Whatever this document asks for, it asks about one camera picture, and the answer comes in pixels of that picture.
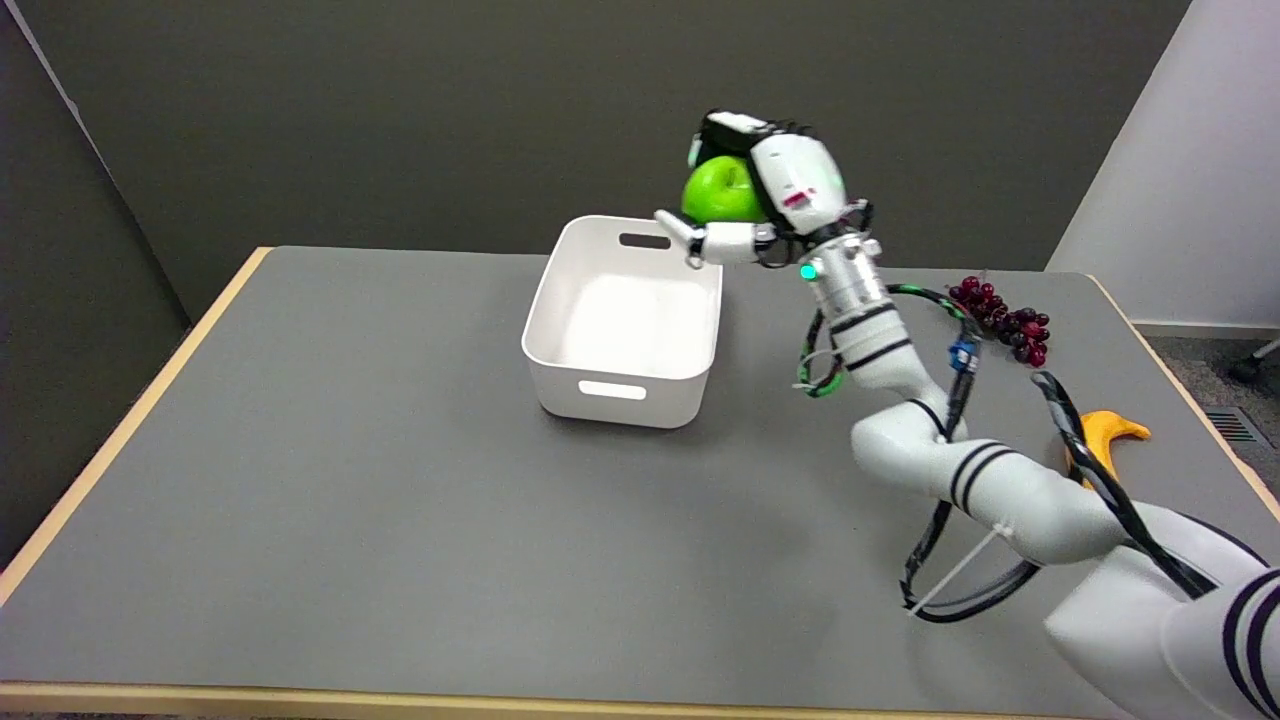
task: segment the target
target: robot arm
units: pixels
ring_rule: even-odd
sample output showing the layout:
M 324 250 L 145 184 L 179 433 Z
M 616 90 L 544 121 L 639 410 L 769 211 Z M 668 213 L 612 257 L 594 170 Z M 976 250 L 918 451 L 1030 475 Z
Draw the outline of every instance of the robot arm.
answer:
M 924 370 L 879 278 L 870 205 L 847 201 L 822 142 L 806 128 L 712 111 L 690 167 L 726 154 L 748 161 L 767 223 L 654 217 L 696 263 L 764 264 L 778 242 L 801 250 L 787 260 L 801 264 L 847 380 L 904 400 L 852 425 L 863 471 L 960 509 L 1037 565 L 1101 559 L 1046 628 L 1075 671 L 1129 712 L 1280 720 L 1280 570 L 1221 530 L 1130 502 L 1110 475 L 1094 471 L 1087 489 L 998 441 L 964 439 L 954 392 Z M 975 347 L 954 348 L 957 378 L 975 365 Z M 1069 451 L 1089 468 L 1065 391 L 1056 398 L 1042 379 Z

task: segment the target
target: black stripe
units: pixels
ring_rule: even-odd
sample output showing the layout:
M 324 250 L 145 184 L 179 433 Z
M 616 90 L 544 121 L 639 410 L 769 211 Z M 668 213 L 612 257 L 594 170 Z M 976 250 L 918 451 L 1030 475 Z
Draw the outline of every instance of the black stripe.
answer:
M 920 400 L 919 397 L 913 397 L 908 400 L 908 402 L 915 405 L 920 410 L 924 410 L 924 414 L 928 415 L 931 420 L 933 420 L 933 427 L 938 429 L 938 434 L 946 432 L 946 428 L 942 425 L 942 420 L 938 419 L 938 414 L 934 413 L 932 407 L 925 405 L 923 400 Z
M 852 363 L 846 363 L 845 364 L 845 372 L 852 373 L 854 370 L 856 370 L 856 369 L 859 369 L 859 368 L 861 368 L 864 365 L 869 365 L 870 363 L 874 363 L 876 360 L 879 360 L 881 357 L 888 355 L 890 352 L 893 352 L 895 350 L 899 350 L 901 347 L 909 347 L 910 345 L 911 345 L 911 338 L 909 338 L 909 337 L 904 337 L 902 340 L 900 340 L 897 342 L 891 342 L 891 343 L 886 345 L 884 347 L 877 350 L 876 352 L 872 352 L 870 355 L 867 355 L 867 356 L 861 357 L 860 360 L 854 360 Z
M 1244 660 L 1249 664 L 1249 678 L 1253 679 L 1253 687 L 1258 689 L 1262 703 L 1271 710 L 1274 719 L 1280 719 L 1280 706 L 1276 705 L 1276 698 L 1271 694 L 1271 688 L 1267 687 L 1267 676 L 1262 674 L 1262 634 L 1266 633 L 1267 620 L 1275 614 L 1277 605 L 1280 605 L 1280 588 L 1272 588 L 1271 594 L 1253 612 L 1249 634 L 1244 641 Z
M 1210 523 L 1206 523 L 1204 520 L 1201 520 L 1199 518 L 1197 518 L 1194 515 L 1188 515 L 1185 512 L 1179 512 L 1179 515 L 1181 515 L 1183 518 L 1187 518 L 1192 523 L 1196 523 L 1197 525 L 1201 525 L 1202 528 L 1204 528 L 1207 530 L 1212 530 L 1217 536 L 1221 536 L 1222 539 L 1225 539 L 1229 543 L 1234 544 L 1235 547 L 1240 548 L 1245 555 L 1248 555 L 1249 557 L 1257 560 L 1258 565 L 1262 565 L 1263 568 L 1266 568 L 1267 561 L 1263 560 L 1262 556 L 1258 555 L 1252 547 L 1244 544 L 1244 541 L 1242 541 L 1240 538 L 1233 536 L 1231 533 L 1224 530 L 1222 528 L 1219 528 L 1216 525 L 1211 525 Z
M 1018 452 L 1016 450 L 1010 450 L 1007 447 L 998 452 L 992 452 L 991 455 L 987 456 L 986 460 L 979 462 L 978 466 L 973 469 L 973 473 L 969 473 L 969 482 L 965 483 L 964 492 L 960 493 L 960 510 L 964 510 L 965 515 L 969 514 L 969 491 L 972 491 L 973 486 L 977 484 L 978 475 L 987 469 L 987 465 L 991 465 L 992 460 L 997 457 L 1004 457 L 1006 455 L 1014 455 L 1016 452 Z
M 951 474 L 951 505 L 956 503 L 956 484 L 960 483 L 960 474 L 964 473 L 964 469 L 969 466 L 969 461 L 977 457 L 979 452 L 984 452 L 987 450 L 991 450 L 992 447 L 1000 447 L 1000 443 L 996 441 L 984 442 L 978 447 L 970 450 L 969 455 L 965 455 L 964 460 L 961 460 L 960 464 L 956 465 L 956 471 Z
M 884 305 L 881 305 L 878 307 L 872 307 L 870 310 L 863 313 L 861 315 L 858 315 L 856 318 L 850 318 L 847 320 L 841 320 L 836 323 L 835 325 L 831 327 L 831 334 L 842 333 L 850 328 L 855 328 L 858 327 L 858 323 L 861 323 L 863 320 L 870 320 L 876 315 L 881 315 L 891 310 L 897 310 L 897 306 L 893 305 L 892 302 L 886 302 Z
M 1244 673 L 1240 671 L 1240 659 L 1235 652 L 1235 637 L 1240 633 L 1240 616 L 1244 615 L 1244 606 L 1253 600 L 1253 596 L 1258 594 L 1258 591 L 1276 578 L 1280 578 L 1280 570 L 1270 570 L 1244 585 L 1240 593 L 1235 596 L 1231 607 L 1228 609 L 1226 616 L 1222 619 L 1222 659 L 1226 661 L 1226 671 L 1231 675 L 1235 689 L 1240 691 L 1244 700 L 1249 701 L 1249 705 L 1257 708 L 1261 715 L 1266 715 L 1267 711 L 1262 708 L 1262 703 L 1254 697 L 1253 691 L 1249 689 L 1249 684 L 1244 682 Z

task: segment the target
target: floor vent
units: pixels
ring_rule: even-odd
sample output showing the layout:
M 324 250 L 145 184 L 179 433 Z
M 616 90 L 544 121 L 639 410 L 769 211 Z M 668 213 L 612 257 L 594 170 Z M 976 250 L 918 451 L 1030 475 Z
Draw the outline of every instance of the floor vent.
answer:
M 1249 420 L 1249 416 L 1240 411 L 1239 407 L 1206 407 L 1204 415 L 1208 416 L 1208 421 L 1213 423 L 1213 428 L 1217 429 L 1217 432 L 1222 436 L 1222 439 L 1226 442 L 1271 447 L 1266 436 L 1258 430 L 1257 425 L 1254 425 Z

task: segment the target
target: chair leg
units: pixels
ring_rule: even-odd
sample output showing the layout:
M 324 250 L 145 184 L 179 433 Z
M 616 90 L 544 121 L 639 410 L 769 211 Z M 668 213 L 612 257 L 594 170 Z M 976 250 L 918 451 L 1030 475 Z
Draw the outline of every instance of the chair leg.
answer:
M 1274 351 L 1276 347 L 1280 347 L 1280 338 L 1272 340 L 1271 342 L 1254 350 L 1253 355 L 1249 355 L 1244 360 L 1238 360 L 1236 363 L 1234 363 L 1231 368 L 1228 370 L 1228 374 L 1231 375 L 1231 378 L 1234 378 L 1238 382 L 1252 383 L 1253 380 L 1258 379 L 1258 373 L 1262 372 L 1262 359 L 1266 357 L 1267 354 Z

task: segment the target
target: table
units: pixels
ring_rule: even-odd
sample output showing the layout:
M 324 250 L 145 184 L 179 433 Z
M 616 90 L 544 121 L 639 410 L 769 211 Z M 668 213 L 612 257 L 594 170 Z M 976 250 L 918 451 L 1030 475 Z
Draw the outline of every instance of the table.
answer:
M 659 432 L 538 406 L 520 332 L 544 261 L 259 250 L 0 575 L 0 710 L 1119 714 L 1039 628 L 1089 564 L 963 624 L 905 616 L 931 503 L 850 462 L 849 424 L 890 397 L 788 387 L 812 311 L 791 272 L 727 272 L 701 413 Z M 1115 447 L 1135 497 L 1280 557 L 1275 498 L 1105 291 L 991 279 L 1053 315 L 1048 368 L 1083 410 L 1152 428 Z M 951 322 L 900 306 L 946 377 Z M 996 351 L 969 423 L 1061 462 Z

